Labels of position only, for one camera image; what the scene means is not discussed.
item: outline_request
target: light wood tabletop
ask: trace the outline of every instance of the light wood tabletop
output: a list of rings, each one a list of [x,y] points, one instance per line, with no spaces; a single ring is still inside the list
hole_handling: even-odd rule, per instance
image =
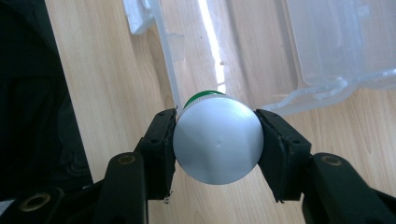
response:
[[[174,106],[160,38],[155,26],[131,35],[121,0],[46,2],[96,182],[113,156],[134,150],[156,113]],[[312,153],[344,157],[371,187],[396,195],[396,91],[361,89],[285,119]],[[301,202],[276,203],[258,167],[209,186],[177,165],[172,190],[169,204],[149,202],[150,223],[304,223]]]

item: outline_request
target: cylindrical container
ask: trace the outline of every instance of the cylindrical container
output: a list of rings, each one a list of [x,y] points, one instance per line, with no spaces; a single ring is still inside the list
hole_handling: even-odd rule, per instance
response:
[[[186,103],[174,132],[179,165],[206,184],[228,184],[247,175],[262,155],[262,126],[246,105],[217,91]]]

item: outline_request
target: wood grain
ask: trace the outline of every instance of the wood grain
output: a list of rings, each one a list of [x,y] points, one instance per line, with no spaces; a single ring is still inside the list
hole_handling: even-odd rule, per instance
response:
[[[92,176],[98,181],[109,159],[134,150],[154,114],[173,106],[158,34],[153,27],[145,35],[130,35],[121,1],[47,0],[47,7]],[[186,87],[193,83],[180,78]],[[346,158],[369,185],[396,195],[395,115],[396,91],[358,90],[339,105],[286,120],[312,142],[313,153]],[[275,203],[257,167],[230,185],[209,186],[177,165],[172,188],[169,204],[149,202],[150,223],[304,223],[301,203]]]

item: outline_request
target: black fabric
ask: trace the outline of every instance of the black fabric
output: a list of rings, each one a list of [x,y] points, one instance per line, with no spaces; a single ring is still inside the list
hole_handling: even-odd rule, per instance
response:
[[[0,201],[45,186],[92,183],[53,45],[48,33],[0,2]]]

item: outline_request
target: clear plastic bin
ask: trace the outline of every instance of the clear plastic bin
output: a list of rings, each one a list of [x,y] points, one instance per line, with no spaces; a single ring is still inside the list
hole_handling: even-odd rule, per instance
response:
[[[149,3],[179,109],[215,90],[286,115],[396,86],[395,0]]]

